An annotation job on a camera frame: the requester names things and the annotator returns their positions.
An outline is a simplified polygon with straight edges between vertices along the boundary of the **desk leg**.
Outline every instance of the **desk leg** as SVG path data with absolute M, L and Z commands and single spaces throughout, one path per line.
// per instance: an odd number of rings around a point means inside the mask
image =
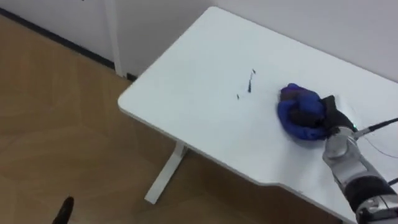
M 170 156 L 170 159 L 166 162 L 166 165 L 164 165 L 162 171 L 150 187 L 147 195 L 145 196 L 145 200 L 152 204 L 156 203 L 157 199 L 160 197 L 166 185 L 168 184 L 170 178 L 173 176 L 175 170 L 177 170 L 178 165 L 180 165 L 180 162 L 186 152 L 187 149 L 185 148 L 184 143 L 177 141 L 173 154 Z

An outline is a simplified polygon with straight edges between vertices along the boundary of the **black mark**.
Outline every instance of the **black mark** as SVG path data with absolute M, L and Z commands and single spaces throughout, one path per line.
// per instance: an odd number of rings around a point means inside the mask
M 248 93 L 251 93 L 251 80 L 253 79 L 253 74 L 256 74 L 256 71 L 254 69 L 252 69 L 252 73 L 250 73 Z
M 248 93 L 251 93 L 251 80 L 249 80 L 249 88 L 248 88 Z

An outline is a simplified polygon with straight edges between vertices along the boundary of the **cable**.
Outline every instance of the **cable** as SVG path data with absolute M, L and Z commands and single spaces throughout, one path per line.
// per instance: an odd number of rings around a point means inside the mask
M 377 148 L 367 137 L 364 137 L 364 138 L 368 141 L 368 143 L 369 143 L 375 150 L 377 150 L 377 151 L 380 152 L 381 154 L 383 154 L 383 155 L 385 155 L 385 156 L 388 156 L 388 157 L 390 157 L 390 158 L 393 158 L 393 159 L 398 159 L 398 156 L 392 156 L 392 155 L 389 155 L 389 154 L 387 154 L 387 153 L 381 151 L 381 150 L 380 150 L 379 148 Z
M 383 121 L 381 123 L 372 125 L 372 126 L 370 126 L 368 128 L 369 128 L 370 132 L 373 132 L 373 131 L 375 131 L 377 129 L 381 129 L 381 128 L 383 128 L 383 127 L 385 127 L 385 126 L 387 126 L 389 124 L 395 123 L 395 122 L 398 122 L 398 118 L 394 118 L 394 119 L 391 119 L 389 121 Z
M 391 119 L 389 121 L 383 121 L 383 122 L 380 122 L 378 124 L 369 126 L 369 127 L 365 128 L 365 129 L 362 129 L 360 131 L 355 132 L 354 133 L 354 138 L 355 139 L 359 139 L 360 137 L 362 137 L 362 136 L 364 136 L 366 134 L 369 134 L 369 133 L 371 133 L 371 132 L 373 132 L 375 130 L 381 129 L 381 128 L 383 128 L 383 127 L 385 127 L 385 126 L 387 126 L 389 124 L 395 123 L 395 122 L 398 122 L 398 118 L 394 118 L 394 119 Z
M 396 184 L 396 183 L 398 183 L 398 178 L 395 178 L 394 180 L 390 180 L 390 181 L 388 182 L 388 185 L 392 186 L 392 185 L 394 185 L 394 184 Z

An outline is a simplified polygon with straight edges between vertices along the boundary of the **white wall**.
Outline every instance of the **white wall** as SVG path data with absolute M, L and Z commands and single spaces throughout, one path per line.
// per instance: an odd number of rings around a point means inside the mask
M 0 7 L 113 60 L 104 1 L 0 0 Z
M 123 70 L 141 74 L 210 6 L 398 81 L 395 0 L 117 0 Z

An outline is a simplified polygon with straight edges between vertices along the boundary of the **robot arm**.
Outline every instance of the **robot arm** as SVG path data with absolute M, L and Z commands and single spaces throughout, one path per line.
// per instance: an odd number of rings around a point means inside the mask
M 360 153 L 356 141 L 361 132 L 346 126 L 333 129 L 326 140 L 323 160 L 356 214 L 357 222 L 398 223 L 397 193 Z

